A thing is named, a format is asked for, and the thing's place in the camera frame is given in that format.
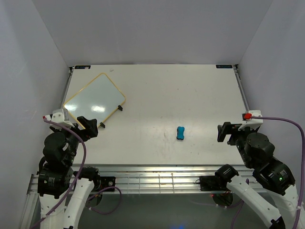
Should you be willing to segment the yellow framed whiteboard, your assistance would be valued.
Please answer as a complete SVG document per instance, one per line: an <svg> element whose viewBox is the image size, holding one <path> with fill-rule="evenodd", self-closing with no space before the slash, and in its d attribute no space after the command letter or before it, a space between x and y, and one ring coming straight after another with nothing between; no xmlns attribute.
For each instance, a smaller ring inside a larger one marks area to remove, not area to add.
<svg viewBox="0 0 305 229"><path fill-rule="evenodd" d="M126 97L106 73L101 73L68 99L63 107L77 123L85 128L82 116L97 120L97 127L116 111L122 110Z"/></svg>

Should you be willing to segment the blue whiteboard eraser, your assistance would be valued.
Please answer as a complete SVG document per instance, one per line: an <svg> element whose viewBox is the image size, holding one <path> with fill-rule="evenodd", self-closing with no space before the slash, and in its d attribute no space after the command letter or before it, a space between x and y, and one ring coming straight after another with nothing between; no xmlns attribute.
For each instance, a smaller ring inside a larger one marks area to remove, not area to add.
<svg viewBox="0 0 305 229"><path fill-rule="evenodd" d="M176 136L177 140L184 140L184 131L185 128L183 126L177 127L177 136Z"/></svg>

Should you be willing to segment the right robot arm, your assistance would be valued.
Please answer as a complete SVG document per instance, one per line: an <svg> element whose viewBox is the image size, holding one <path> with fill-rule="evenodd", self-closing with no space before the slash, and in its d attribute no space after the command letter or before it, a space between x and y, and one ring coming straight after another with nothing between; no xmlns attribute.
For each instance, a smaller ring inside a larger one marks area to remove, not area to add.
<svg viewBox="0 0 305 229"><path fill-rule="evenodd" d="M272 197L275 206L256 193L229 164L215 172L216 186L237 194L270 229L303 229L305 210L295 178L290 168L274 157L275 146L269 138L259 133L262 124L262 120L225 122L217 127L217 141L223 142L229 135L228 145L237 147L244 165L253 170L252 176Z"/></svg>

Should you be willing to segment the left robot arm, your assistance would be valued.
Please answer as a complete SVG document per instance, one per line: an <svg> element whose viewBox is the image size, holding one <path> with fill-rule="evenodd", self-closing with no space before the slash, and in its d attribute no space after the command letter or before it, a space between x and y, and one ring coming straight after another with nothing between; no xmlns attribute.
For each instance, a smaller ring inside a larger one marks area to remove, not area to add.
<svg viewBox="0 0 305 229"><path fill-rule="evenodd" d="M79 116L83 129L63 119L54 122L49 115L43 120L53 132L44 140L44 164L38 171L40 228L76 229L87 198L101 186L98 169L84 165L78 171L72 169L78 146L97 137L97 120Z"/></svg>

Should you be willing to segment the right blue table label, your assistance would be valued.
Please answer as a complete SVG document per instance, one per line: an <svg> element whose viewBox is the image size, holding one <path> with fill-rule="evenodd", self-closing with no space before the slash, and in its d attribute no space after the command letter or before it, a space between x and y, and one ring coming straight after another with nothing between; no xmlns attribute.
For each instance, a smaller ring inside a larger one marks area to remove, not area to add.
<svg viewBox="0 0 305 229"><path fill-rule="evenodd" d="M233 66L230 64L217 64L216 68L217 69L232 69Z"/></svg>

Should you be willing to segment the blue table label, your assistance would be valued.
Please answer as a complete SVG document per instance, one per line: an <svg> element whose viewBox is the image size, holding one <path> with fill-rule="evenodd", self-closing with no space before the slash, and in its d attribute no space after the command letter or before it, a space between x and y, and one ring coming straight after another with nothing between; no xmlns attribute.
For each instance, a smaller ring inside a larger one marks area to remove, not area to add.
<svg viewBox="0 0 305 229"><path fill-rule="evenodd" d="M75 70L87 70L87 69L90 69L91 66L90 65L76 65L74 67Z"/></svg>
<svg viewBox="0 0 305 229"><path fill-rule="evenodd" d="M217 69L232 69L233 66L230 64L217 64L216 68Z"/></svg>

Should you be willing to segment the left blue table label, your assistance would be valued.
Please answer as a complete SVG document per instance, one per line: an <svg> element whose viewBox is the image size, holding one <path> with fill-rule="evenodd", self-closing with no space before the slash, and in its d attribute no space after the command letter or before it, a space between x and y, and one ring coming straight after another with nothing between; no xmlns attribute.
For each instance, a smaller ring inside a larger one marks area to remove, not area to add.
<svg viewBox="0 0 305 229"><path fill-rule="evenodd" d="M90 65L76 65L74 67L75 70L87 70L87 69L90 69L91 66Z"/></svg>

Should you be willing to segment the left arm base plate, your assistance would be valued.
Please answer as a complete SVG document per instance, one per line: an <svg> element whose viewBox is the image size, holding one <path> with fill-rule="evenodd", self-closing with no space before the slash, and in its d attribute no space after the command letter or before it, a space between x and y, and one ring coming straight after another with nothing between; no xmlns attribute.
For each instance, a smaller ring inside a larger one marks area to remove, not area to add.
<svg viewBox="0 0 305 229"><path fill-rule="evenodd" d="M105 190L105 192L114 192L115 189L113 188L116 184L116 177L101 177L99 176L97 179L97 185L95 186L93 191L100 191L107 187L112 187L108 190Z"/></svg>

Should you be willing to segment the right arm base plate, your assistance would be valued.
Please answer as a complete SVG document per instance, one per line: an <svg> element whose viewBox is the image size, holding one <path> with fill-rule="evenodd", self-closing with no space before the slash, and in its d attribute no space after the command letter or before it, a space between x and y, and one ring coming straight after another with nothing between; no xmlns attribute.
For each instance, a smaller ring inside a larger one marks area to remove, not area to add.
<svg viewBox="0 0 305 229"><path fill-rule="evenodd" d="M228 191L225 183L216 176L199 176L195 184L200 186L201 191Z"/></svg>

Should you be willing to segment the aluminium rail frame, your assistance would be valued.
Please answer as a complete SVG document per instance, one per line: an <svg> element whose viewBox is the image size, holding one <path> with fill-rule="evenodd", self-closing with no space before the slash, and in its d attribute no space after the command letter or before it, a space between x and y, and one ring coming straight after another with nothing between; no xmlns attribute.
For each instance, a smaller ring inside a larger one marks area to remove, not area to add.
<svg viewBox="0 0 305 229"><path fill-rule="evenodd" d="M87 83L106 73L125 95L117 111L98 127L98 136L79 145L72 165L98 169L101 177L116 177L120 194L199 192L195 181L229 164L272 206L268 192L252 176L237 147L217 142L217 126L242 124L248 112L238 68L216 64L90 65L70 70L62 105ZM177 140L183 126L184 140Z"/></svg>

